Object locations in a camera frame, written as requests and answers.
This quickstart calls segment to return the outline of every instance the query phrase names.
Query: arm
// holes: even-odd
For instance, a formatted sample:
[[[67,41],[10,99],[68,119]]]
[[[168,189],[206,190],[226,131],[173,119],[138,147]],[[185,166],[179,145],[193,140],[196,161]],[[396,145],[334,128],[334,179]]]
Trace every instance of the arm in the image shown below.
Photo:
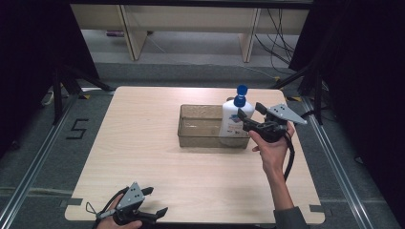
[[[292,137],[294,128],[288,124],[288,133]],[[282,137],[279,141],[268,143],[254,131],[249,132],[257,146],[253,152],[260,152],[263,170],[266,173],[271,195],[274,201],[274,217],[277,228],[306,228],[307,224],[299,208],[294,207],[284,179],[283,164],[287,154],[287,142]]]

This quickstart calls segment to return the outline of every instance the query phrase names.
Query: wire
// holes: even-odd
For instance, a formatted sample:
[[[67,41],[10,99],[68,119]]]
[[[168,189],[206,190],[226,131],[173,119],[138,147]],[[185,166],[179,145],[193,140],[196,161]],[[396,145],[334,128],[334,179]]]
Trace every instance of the wire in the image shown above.
[[[285,62],[286,64],[289,65],[289,62],[288,62],[285,58],[283,58],[281,55],[279,55],[279,54],[277,54],[276,52],[273,51],[274,45],[273,45],[273,48],[272,48],[272,49],[269,49],[266,45],[264,45],[264,44],[262,43],[262,41],[259,39],[259,37],[258,37],[256,34],[255,34],[255,37],[256,37],[256,39],[258,40],[259,44],[265,49],[265,51],[267,51],[267,52],[270,53],[270,63],[271,63],[271,67],[272,67],[275,71],[277,71],[278,73],[283,73],[283,74],[288,74],[288,75],[290,75],[291,73],[285,73],[285,72],[283,72],[283,71],[280,71],[280,70],[278,70],[278,69],[274,66],[274,64],[273,64],[273,55],[276,56],[277,58],[279,58],[280,60],[282,60],[283,62]]]
[[[129,189],[129,187],[126,187],[126,188],[124,188],[124,189],[119,190],[119,191],[107,202],[107,204],[105,205],[105,207],[103,208],[103,210],[101,210],[101,212],[99,212],[99,213],[96,213],[96,221],[95,221],[95,223],[93,224],[93,227],[92,227],[93,229],[96,229],[96,228],[98,227],[98,225],[100,224],[100,222],[101,222],[101,219],[99,218],[99,216],[107,211],[108,207],[111,205],[111,203],[114,201],[114,199],[116,199],[120,194],[126,193],[126,192],[128,191],[128,189]],[[88,210],[88,208],[87,208],[88,205],[90,205],[90,207],[92,208],[93,212]],[[86,204],[86,211],[89,212],[89,213],[95,213],[95,212],[96,212],[96,210],[93,208],[93,206],[92,206],[92,204],[90,204],[90,202],[87,202],[87,204]]]
[[[292,168],[292,163],[294,162],[295,150],[294,150],[294,146],[292,145],[291,135],[288,132],[286,132],[286,135],[284,135],[284,139],[286,140],[287,145],[289,147],[289,159],[288,159],[286,171],[284,172],[284,179],[285,179],[285,181],[287,181],[289,172],[291,171],[291,168]]]
[[[149,36],[147,36],[147,38],[148,38],[159,50],[161,50],[163,53],[166,53],[166,54],[167,54],[167,51],[164,50],[161,46],[159,46],[158,43],[156,43],[152,38],[150,38]],[[174,60],[174,59],[169,58],[169,57],[167,57],[167,58],[168,58],[170,61],[173,61],[173,62],[175,62],[175,63],[182,63],[182,64],[188,64],[188,65],[196,65],[196,66],[222,66],[222,65],[217,65],[217,64],[196,64],[196,63],[191,63],[191,62],[186,62],[186,61]],[[270,74],[267,74],[267,73],[265,73],[265,72],[263,72],[263,71],[255,70],[255,69],[252,69],[252,68],[249,68],[249,67],[240,66],[240,65],[229,65],[229,66],[231,66],[231,67],[243,68],[243,69],[246,69],[246,70],[249,70],[249,71],[253,71],[253,72],[256,72],[256,73],[262,73],[262,74],[264,74],[264,75],[266,75],[266,76],[268,76],[268,77],[270,77],[270,78],[273,78],[273,79],[276,78],[276,77],[273,76],[273,75],[270,75]]]

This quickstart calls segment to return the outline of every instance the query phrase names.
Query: blue bottle cap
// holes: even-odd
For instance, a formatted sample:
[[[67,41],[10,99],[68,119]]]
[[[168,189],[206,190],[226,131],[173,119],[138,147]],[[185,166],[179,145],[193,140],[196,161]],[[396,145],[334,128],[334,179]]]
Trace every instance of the blue bottle cap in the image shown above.
[[[247,86],[239,85],[237,93],[238,95],[236,95],[235,99],[233,99],[233,104],[236,107],[244,107],[246,104],[245,94],[247,94]]]
[[[238,93],[238,95],[246,95],[247,94],[247,86],[239,85],[238,88],[236,89],[236,92]]]

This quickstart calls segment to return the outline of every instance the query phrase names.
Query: white bottle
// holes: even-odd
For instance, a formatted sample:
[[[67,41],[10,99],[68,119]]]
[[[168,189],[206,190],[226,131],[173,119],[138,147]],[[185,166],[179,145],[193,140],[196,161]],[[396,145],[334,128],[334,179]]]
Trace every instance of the white bottle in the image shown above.
[[[254,113],[254,107],[246,102],[245,95],[247,86],[240,85],[237,89],[238,95],[234,99],[223,104],[223,122],[221,124],[219,136],[241,137],[246,136],[243,130],[244,123],[238,117],[238,110],[241,108],[248,118],[251,118]]]

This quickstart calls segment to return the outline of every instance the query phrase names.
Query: aluminum rail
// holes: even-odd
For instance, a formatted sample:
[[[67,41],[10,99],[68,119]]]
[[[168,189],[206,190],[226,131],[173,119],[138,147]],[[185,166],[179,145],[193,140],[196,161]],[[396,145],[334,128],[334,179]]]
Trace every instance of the aluminum rail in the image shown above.
[[[42,165],[47,159],[48,154],[51,148],[53,147],[53,144],[57,139],[60,130],[63,127],[66,117],[69,114],[69,111],[71,110],[71,108],[73,107],[73,105],[77,100],[78,94],[73,94],[69,96],[67,103],[65,105],[65,109],[63,111],[63,115],[60,117],[59,121],[51,127],[50,132],[48,133],[47,137],[42,143],[41,148],[39,149],[38,153],[33,159],[30,168],[24,175],[23,179],[20,181],[20,184],[15,189],[6,207],[2,210],[0,215],[0,226],[2,229],[10,228],[14,218],[16,217],[19,209],[21,208],[27,196],[27,193],[30,191],[33,182],[35,181],[37,175],[39,174]]]
[[[307,97],[303,97],[303,105],[306,112],[312,111],[313,107]],[[354,215],[355,220],[358,223],[359,228],[371,229],[374,228],[370,217],[364,207],[360,197],[354,190],[352,183],[345,172],[342,164],[340,163],[339,156],[334,151],[330,140],[323,128],[323,126],[318,124],[314,115],[310,115],[310,123],[318,136],[319,141],[321,142],[322,148],[324,149],[325,155],[328,158],[330,166],[339,182],[340,188],[352,209],[352,213]]]

